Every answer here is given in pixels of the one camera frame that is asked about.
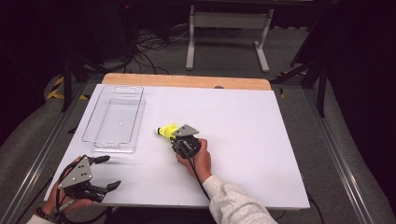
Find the gray floor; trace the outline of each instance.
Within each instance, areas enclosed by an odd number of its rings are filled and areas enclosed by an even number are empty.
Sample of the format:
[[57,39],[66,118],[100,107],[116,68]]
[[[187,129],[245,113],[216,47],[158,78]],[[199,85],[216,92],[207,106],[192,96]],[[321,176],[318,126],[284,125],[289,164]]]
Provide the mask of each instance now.
[[[180,38],[175,43],[161,50],[150,50],[147,55],[152,62],[175,75],[217,76],[217,77],[255,77],[273,79],[279,72],[290,70],[290,61],[294,57],[307,35],[305,29],[270,30],[264,45],[271,72],[264,74],[259,66],[252,43],[259,36],[256,31],[243,30],[227,31],[230,37],[219,31],[202,31],[198,33],[195,51],[194,69],[185,70],[188,42]],[[132,73],[152,74],[149,67],[141,69],[135,63],[127,67]],[[44,95],[47,95],[56,77],[49,83]],[[84,94],[91,94],[96,83],[101,79],[90,79],[84,86]],[[316,119],[317,111],[312,109],[312,101],[307,95],[316,92],[316,89],[305,91],[298,85],[282,85],[284,97],[280,96],[279,87],[272,88],[285,121],[291,145],[301,172],[304,174],[306,190],[317,202],[326,223],[362,223],[348,196],[345,183],[340,171],[334,164],[331,147],[321,129],[320,121]],[[78,126],[88,100],[77,100],[76,105],[65,120],[60,135],[55,139],[55,147],[47,160],[44,170],[40,173],[35,187],[27,199],[29,202],[44,185],[49,176],[55,171],[73,134],[67,133]],[[23,182],[26,172],[29,171],[37,154],[46,144],[51,130],[61,116],[63,102],[57,99],[48,99],[46,104],[27,118],[2,145],[0,151],[0,214],[4,214],[11,204],[19,186]],[[346,164],[359,186],[361,198],[369,211],[373,223],[396,223],[386,196],[375,182],[375,179],[364,164],[359,151],[347,130],[342,114],[332,94],[332,88],[327,86],[325,101],[326,119],[332,131],[335,145],[342,153]],[[33,207],[42,203],[41,194]],[[90,208],[80,211],[73,219],[86,220],[98,214],[102,208]],[[24,223],[32,215],[28,210],[21,221]],[[282,214],[281,211],[271,211],[274,217]],[[279,223],[320,223],[318,211],[314,205],[310,209],[287,212]]]

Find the white sleeve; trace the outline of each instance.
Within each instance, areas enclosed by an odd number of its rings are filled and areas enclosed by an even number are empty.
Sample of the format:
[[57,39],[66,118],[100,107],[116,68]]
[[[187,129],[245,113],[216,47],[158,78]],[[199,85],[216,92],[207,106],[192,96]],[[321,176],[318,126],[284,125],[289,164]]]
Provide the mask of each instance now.
[[203,185],[210,198],[210,213],[217,223],[276,223],[267,209],[238,185],[224,183],[214,175]]
[[32,215],[30,220],[27,222],[27,224],[53,224],[53,222],[50,222],[44,218],[38,217],[36,215]]

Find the clear plastic container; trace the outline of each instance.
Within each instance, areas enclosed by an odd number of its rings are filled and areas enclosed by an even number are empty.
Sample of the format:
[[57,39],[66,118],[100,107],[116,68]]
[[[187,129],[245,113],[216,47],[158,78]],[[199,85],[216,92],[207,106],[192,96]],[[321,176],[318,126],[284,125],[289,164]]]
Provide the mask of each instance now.
[[104,86],[82,141],[92,142],[93,151],[133,153],[146,103],[143,90],[135,86]]

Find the hazard tape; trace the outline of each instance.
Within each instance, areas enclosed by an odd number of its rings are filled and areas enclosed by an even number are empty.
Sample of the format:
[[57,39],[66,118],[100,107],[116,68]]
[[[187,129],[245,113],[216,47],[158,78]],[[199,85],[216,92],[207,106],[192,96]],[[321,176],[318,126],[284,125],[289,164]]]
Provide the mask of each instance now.
[[[53,85],[52,89],[50,90],[49,95],[47,96],[47,99],[52,99],[52,98],[59,99],[59,100],[64,99],[63,94],[57,93],[59,87],[61,87],[63,82],[64,82],[64,76],[60,75],[58,77],[58,79],[56,80],[55,84]],[[79,99],[80,100],[89,100],[89,99],[91,99],[91,96],[90,95],[80,95]]]

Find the yellow object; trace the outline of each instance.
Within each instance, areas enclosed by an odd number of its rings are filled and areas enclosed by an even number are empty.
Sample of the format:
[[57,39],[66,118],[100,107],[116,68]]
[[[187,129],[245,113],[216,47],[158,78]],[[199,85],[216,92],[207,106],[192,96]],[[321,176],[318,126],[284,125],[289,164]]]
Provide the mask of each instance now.
[[177,124],[171,123],[169,125],[158,128],[157,134],[164,136],[165,138],[176,138],[173,133],[178,129]]

